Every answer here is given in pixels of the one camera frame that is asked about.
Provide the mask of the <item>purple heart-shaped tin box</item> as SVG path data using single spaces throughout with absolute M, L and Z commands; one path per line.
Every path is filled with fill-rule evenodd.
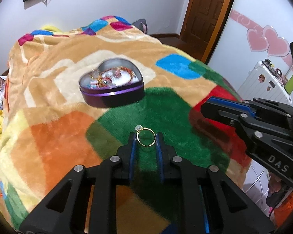
M 125 106 L 143 99 L 144 82 L 138 67 L 123 58 L 104 60 L 79 79 L 85 102 L 98 108 Z

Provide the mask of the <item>white hard-shell suitcase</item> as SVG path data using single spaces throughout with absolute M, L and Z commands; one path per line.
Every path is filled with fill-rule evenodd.
M 259 61 L 238 89 L 242 100 L 262 98 L 291 105 L 292 98 L 278 79 Z

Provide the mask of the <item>cosmetics on suitcase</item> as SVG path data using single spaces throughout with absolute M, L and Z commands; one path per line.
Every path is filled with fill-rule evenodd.
M 282 71 L 278 68 L 275 68 L 275 66 L 272 64 L 272 62 L 269 59 L 265 59 L 263 61 L 263 64 L 267 67 L 267 69 L 272 73 L 272 75 L 274 75 L 278 81 L 282 84 L 282 85 L 286 85 L 288 80 L 286 79 L 286 77 L 282 74 Z

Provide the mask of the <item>colourful patchwork fleece blanket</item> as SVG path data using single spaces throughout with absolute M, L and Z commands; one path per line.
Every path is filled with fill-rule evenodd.
M 109 58 L 133 62 L 143 75 L 144 98 L 127 106 L 85 103 L 80 77 Z M 86 27 L 19 38 L 8 56 L 4 131 L 0 140 L 0 209 L 19 228 L 33 208 L 75 165 L 100 164 L 127 142 L 136 125 L 162 132 L 193 164 L 217 165 L 242 187 L 246 146 L 233 127 L 202 117 L 211 96 L 238 100 L 213 69 L 107 16 Z

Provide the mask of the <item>brown wooden door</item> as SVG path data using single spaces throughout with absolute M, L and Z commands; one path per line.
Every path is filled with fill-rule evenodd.
M 218 21 L 231 0 L 189 0 L 180 33 L 181 40 L 204 53 Z

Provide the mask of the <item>grey backpack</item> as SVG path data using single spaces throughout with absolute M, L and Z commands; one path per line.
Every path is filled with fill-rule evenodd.
M 135 22 L 133 22 L 132 25 L 135 26 L 136 28 L 138 28 L 144 34 L 148 34 L 148 27 L 147 27 L 146 19 L 138 19 Z

